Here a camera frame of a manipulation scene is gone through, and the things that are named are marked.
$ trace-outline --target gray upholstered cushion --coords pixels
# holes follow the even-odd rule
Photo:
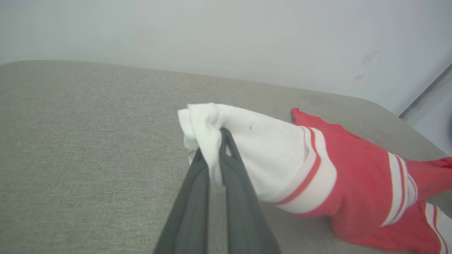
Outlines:
[[[176,111],[204,102],[288,122],[299,107],[405,158],[444,156],[362,99],[97,63],[10,63],[0,66],[0,253],[151,252],[188,169]],[[211,253],[226,251],[224,205],[212,197]],[[326,218],[263,207],[283,253],[380,253],[336,239]]]

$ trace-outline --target red stripe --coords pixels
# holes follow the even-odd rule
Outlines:
[[[446,254],[448,254],[449,253],[449,249],[447,248],[446,241],[444,240],[443,236],[439,233],[438,228],[436,227],[436,219],[437,219],[437,215],[438,215],[437,208],[436,208],[436,206],[433,206],[433,207],[434,207],[434,210],[433,210],[433,226],[435,227],[436,233],[441,237],[441,240],[443,240],[444,247],[446,248]]]
[[[396,216],[394,217],[394,219],[392,219],[392,221],[390,222],[390,224],[392,224],[394,222],[394,220],[399,216],[400,212],[402,211],[403,208],[403,204],[405,203],[405,176],[403,174],[403,167],[402,167],[402,162],[400,161],[400,158],[398,156],[396,156],[397,158],[397,162],[399,163],[399,168],[400,168],[400,178],[402,180],[402,202],[400,203],[400,207],[399,210],[397,211],[397,213],[395,214]]]
[[[296,197],[298,197],[302,192],[304,192],[306,190],[306,188],[309,186],[309,184],[311,183],[311,181],[313,180],[315,174],[317,174],[317,172],[319,171],[319,167],[320,167],[320,162],[321,162],[321,158],[319,157],[319,154],[317,153],[317,148],[315,146],[315,136],[314,136],[314,131],[311,130],[309,128],[309,131],[311,132],[311,144],[312,144],[312,148],[315,152],[315,161],[314,161],[314,165],[312,166],[311,170],[309,171],[308,175],[306,176],[306,178],[301,182],[301,184],[289,195],[287,196],[287,198],[278,201],[276,203],[274,203],[275,205],[283,205],[283,204],[287,204],[290,201],[294,200]]]

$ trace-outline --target cloth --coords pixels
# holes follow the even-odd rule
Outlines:
[[[452,188],[451,159],[407,162],[340,125],[296,108],[292,114],[295,125],[210,103],[180,110],[179,121],[189,154],[201,149],[214,184],[221,184],[219,129],[226,127],[262,201],[303,217],[328,215],[334,233],[356,244],[448,252],[450,219],[422,199]]]

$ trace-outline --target white wall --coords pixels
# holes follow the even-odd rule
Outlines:
[[[452,65],[416,100],[402,119],[452,156]]]
[[[450,0],[0,0],[0,64],[97,61],[315,89],[399,115],[452,63]]]
[[[415,123],[413,128],[452,156],[452,92],[439,101],[421,121]]]

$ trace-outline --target white stripe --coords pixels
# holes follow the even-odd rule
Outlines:
[[[279,208],[293,213],[306,213],[319,207],[331,194],[337,179],[337,171],[326,151],[326,142],[323,133],[311,128],[315,135],[315,146],[321,163],[306,190],[291,202],[277,205]]]
[[[450,253],[452,249],[452,219],[442,212],[439,207],[436,207],[436,210],[436,228],[438,233],[443,236],[444,244]]]
[[[300,126],[300,129],[303,130],[305,134],[305,156],[304,163],[301,165],[300,169],[297,171],[297,173],[292,178],[292,181],[288,182],[287,185],[284,187],[284,189],[278,193],[276,196],[271,198],[266,198],[265,202],[271,202],[275,203],[280,200],[283,200],[288,195],[290,195],[292,192],[296,190],[296,188],[304,181],[306,176],[309,174],[309,172],[312,169],[312,166],[314,165],[315,158],[317,157],[317,154],[314,152],[314,148],[312,147],[311,143],[311,132],[309,128]]]
[[[409,204],[409,205],[412,205],[412,204],[416,203],[418,200],[418,186],[416,185],[416,182],[411,177],[411,175],[408,175],[408,179],[409,179],[408,182],[410,183],[410,187],[413,188],[412,192],[409,193],[410,195],[413,195],[413,198]]]
[[[397,162],[397,157],[388,153],[389,156],[389,167],[391,169],[391,182],[392,182],[392,205],[391,210],[381,226],[388,225],[394,220],[399,210],[400,204],[402,203],[402,178],[400,175],[399,162]]]
[[[441,250],[439,251],[439,253],[440,254],[445,254],[446,253],[446,243],[443,241],[443,239],[442,239],[442,237],[441,237],[441,235],[442,235],[442,232],[441,232],[441,234],[440,234],[440,232],[438,232],[436,229],[435,229],[435,223],[436,223],[436,225],[437,225],[437,227],[438,227],[438,216],[439,216],[439,214],[440,213],[443,213],[439,208],[437,208],[437,215],[436,215],[436,217],[437,217],[437,221],[433,221],[433,215],[434,215],[434,211],[435,211],[435,206],[434,205],[432,205],[432,204],[430,204],[430,203],[426,203],[425,204],[425,217],[427,218],[427,222],[428,222],[428,224],[430,225],[430,227],[432,228],[432,230],[435,232],[435,234],[436,234],[436,236],[438,237],[438,239],[439,239],[439,242],[441,243]],[[445,234],[445,236],[447,236],[447,237],[449,237],[448,238],[448,241],[449,241],[449,243],[450,243],[450,240],[451,240],[451,234],[450,234],[450,230],[451,230],[451,228],[450,228],[450,224],[449,225],[447,225],[447,226],[449,226],[449,229],[448,229],[448,232],[446,231],[446,234]]]
[[[401,187],[402,187],[402,186],[404,187],[405,197],[404,197],[404,199],[403,199],[402,209],[401,209],[399,215],[398,215],[396,218],[394,218],[394,220],[391,221],[391,224],[397,222],[397,221],[402,217],[402,215],[405,213],[406,208],[408,207],[408,201],[409,201],[409,198],[410,198],[409,195],[413,196],[413,194],[414,194],[414,192],[411,192],[411,194],[410,194],[410,192],[409,192],[409,188],[408,188],[408,186],[409,186],[409,180],[408,180],[408,177],[407,177],[407,176],[408,176],[408,172],[407,172],[407,170],[406,170],[406,163],[405,163],[405,161],[404,161],[402,158],[400,158],[398,155],[396,155],[396,157],[397,157],[398,159],[400,159],[400,163],[401,163],[401,165],[402,165],[402,176],[401,176],[401,179],[402,179],[402,181],[403,181],[405,184],[404,184],[404,185],[402,185],[402,183],[400,183],[400,184],[401,184]]]

